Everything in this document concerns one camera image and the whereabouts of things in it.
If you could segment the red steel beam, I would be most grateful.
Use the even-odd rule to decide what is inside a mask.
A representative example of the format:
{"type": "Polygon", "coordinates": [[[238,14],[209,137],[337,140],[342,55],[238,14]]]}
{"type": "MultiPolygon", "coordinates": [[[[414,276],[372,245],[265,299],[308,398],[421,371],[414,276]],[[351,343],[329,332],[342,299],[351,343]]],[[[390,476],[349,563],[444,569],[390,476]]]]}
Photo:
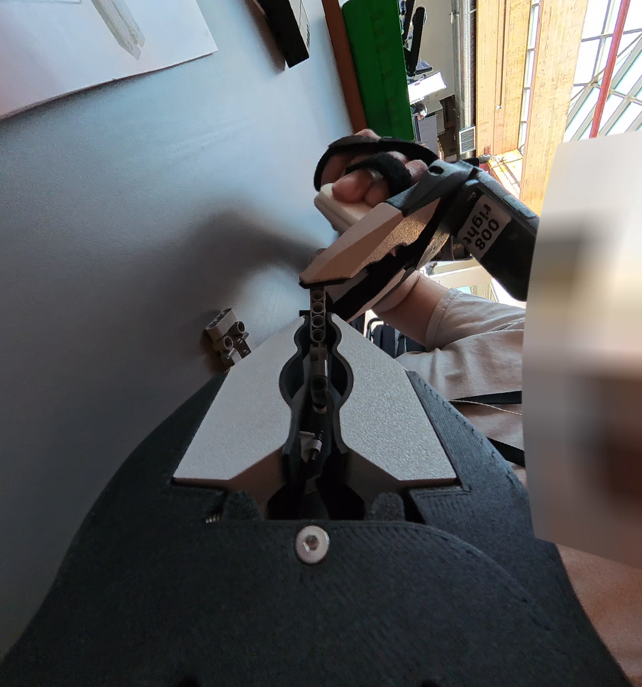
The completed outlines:
{"type": "Polygon", "coordinates": [[[605,104],[609,97],[609,90],[612,81],[612,74],[614,72],[614,67],[617,61],[618,48],[621,43],[623,36],[623,30],[626,23],[626,18],[628,15],[629,6],[631,1],[625,0],[620,1],[617,13],[617,20],[615,23],[614,31],[612,34],[612,40],[609,47],[608,59],[603,72],[603,78],[600,84],[599,97],[594,109],[594,115],[591,124],[591,130],[589,138],[595,138],[599,135],[600,124],[603,118],[603,112],[605,104]]]}

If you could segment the person's right hand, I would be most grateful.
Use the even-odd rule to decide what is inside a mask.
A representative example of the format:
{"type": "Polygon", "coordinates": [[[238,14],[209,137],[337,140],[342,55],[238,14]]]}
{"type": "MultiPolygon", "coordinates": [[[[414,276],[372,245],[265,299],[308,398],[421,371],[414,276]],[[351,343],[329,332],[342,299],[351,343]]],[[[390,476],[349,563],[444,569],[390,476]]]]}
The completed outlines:
{"type": "MultiPolygon", "coordinates": [[[[372,140],[380,138],[369,128],[364,128],[355,133],[372,140]]],[[[410,175],[409,185],[418,183],[428,169],[428,165],[419,159],[410,159],[395,151],[388,154],[397,161],[398,166],[408,172],[410,175]]],[[[395,195],[390,193],[386,179],[376,171],[362,168],[349,174],[346,173],[345,170],[348,166],[357,164],[365,157],[366,155],[353,155],[351,152],[336,154],[326,163],[320,179],[321,186],[333,182],[333,195],[339,202],[364,202],[370,207],[375,207],[395,195]]]]}

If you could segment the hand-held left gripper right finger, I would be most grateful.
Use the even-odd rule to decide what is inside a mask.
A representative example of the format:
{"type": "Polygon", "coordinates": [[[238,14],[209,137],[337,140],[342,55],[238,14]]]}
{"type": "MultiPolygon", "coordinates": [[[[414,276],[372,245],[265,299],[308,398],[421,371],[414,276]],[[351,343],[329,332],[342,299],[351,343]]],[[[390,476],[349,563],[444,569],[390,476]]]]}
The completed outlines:
{"type": "Polygon", "coordinates": [[[352,389],[340,408],[348,485],[373,500],[404,488],[454,484],[456,473],[406,369],[337,315],[332,320],[341,332],[337,351],[352,371],[352,389]]]}

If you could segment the silver ventilation duct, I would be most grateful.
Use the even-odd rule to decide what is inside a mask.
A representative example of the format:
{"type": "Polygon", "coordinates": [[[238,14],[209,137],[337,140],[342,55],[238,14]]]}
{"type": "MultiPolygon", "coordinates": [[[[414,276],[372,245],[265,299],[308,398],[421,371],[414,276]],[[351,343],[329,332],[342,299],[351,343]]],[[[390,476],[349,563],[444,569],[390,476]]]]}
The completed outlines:
{"type": "Polygon", "coordinates": [[[476,125],[476,1],[452,1],[458,130],[476,125]]]}

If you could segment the green board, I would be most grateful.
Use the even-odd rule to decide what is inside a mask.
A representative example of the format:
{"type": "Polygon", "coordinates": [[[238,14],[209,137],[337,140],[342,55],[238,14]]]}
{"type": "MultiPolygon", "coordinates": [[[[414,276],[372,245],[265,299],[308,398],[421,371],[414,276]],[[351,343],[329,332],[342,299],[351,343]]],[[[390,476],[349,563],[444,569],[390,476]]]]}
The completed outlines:
{"type": "Polygon", "coordinates": [[[347,1],[342,13],[368,127],[413,141],[397,1],[347,1]]]}

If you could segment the person's right forearm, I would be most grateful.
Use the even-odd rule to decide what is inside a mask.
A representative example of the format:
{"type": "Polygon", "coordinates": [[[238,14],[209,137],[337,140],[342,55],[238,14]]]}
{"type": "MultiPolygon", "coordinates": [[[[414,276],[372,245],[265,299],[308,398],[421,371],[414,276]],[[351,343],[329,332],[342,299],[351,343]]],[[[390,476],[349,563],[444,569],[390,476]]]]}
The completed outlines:
{"type": "Polygon", "coordinates": [[[377,302],[373,312],[389,326],[425,346],[430,318],[448,291],[415,271],[389,296],[377,302]]]}

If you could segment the white instruction booklet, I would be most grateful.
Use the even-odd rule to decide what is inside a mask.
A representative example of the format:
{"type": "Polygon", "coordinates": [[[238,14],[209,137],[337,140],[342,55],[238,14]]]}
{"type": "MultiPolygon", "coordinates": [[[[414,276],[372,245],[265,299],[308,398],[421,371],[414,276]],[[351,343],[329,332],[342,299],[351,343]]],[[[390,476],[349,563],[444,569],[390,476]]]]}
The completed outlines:
{"type": "Polygon", "coordinates": [[[0,119],[216,50],[196,1],[0,1],[0,119]]]}

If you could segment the black flat box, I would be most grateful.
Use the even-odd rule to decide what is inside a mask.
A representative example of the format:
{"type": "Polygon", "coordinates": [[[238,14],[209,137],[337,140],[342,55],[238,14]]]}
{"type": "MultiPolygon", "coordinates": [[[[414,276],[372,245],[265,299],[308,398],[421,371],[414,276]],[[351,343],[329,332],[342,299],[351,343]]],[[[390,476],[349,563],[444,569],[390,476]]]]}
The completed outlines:
{"type": "Polygon", "coordinates": [[[309,57],[310,30],[302,1],[255,1],[288,67],[309,57]]]}

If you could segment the grey desk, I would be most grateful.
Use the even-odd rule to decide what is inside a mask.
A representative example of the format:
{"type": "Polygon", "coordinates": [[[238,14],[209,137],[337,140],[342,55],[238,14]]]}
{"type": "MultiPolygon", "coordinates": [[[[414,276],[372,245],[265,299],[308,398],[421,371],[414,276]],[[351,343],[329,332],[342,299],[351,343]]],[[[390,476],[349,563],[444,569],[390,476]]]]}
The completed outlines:
{"type": "Polygon", "coordinates": [[[313,172],[350,132],[325,13],[288,69],[250,1],[200,1],[212,56],[0,122],[0,662],[104,486],[219,371],[206,324],[263,342],[334,236],[313,172]]]}

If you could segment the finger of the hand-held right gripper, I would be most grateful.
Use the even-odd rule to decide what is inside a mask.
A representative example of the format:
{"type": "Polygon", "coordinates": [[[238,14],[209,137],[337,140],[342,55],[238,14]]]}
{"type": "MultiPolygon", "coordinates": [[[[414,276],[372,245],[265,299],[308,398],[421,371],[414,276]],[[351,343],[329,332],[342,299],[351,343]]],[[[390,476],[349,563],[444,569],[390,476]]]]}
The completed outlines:
{"type": "Polygon", "coordinates": [[[398,289],[414,271],[408,267],[393,273],[378,263],[371,264],[353,278],[327,286],[327,311],[350,322],[398,289]]]}
{"type": "Polygon", "coordinates": [[[344,232],[300,273],[300,284],[311,287],[354,278],[360,270],[387,255],[397,256],[401,246],[415,247],[427,235],[426,226],[439,204],[434,200],[407,216],[395,204],[374,208],[366,203],[315,200],[314,205],[336,230],[344,232]]]}

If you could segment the grey curved panel assembly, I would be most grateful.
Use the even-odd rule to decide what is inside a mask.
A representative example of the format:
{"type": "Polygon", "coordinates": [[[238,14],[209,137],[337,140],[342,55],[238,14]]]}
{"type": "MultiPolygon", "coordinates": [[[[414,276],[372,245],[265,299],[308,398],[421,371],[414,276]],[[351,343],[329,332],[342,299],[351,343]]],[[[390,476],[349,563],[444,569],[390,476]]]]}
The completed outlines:
{"type": "Polygon", "coordinates": [[[232,367],[251,353],[249,333],[232,308],[222,310],[205,327],[204,333],[225,368],[232,367]]]}

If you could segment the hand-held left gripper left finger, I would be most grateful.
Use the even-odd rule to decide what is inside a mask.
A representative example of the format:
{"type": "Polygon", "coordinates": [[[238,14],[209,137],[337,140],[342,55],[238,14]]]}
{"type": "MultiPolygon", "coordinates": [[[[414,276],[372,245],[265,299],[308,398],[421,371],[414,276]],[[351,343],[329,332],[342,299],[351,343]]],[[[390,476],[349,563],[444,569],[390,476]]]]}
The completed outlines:
{"type": "Polygon", "coordinates": [[[291,409],[279,380],[297,353],[293,338],[302,322],[294,319],[227,373],[173,474],[176,482],[247,491],[259,505],[282,487],[291,409]]]}

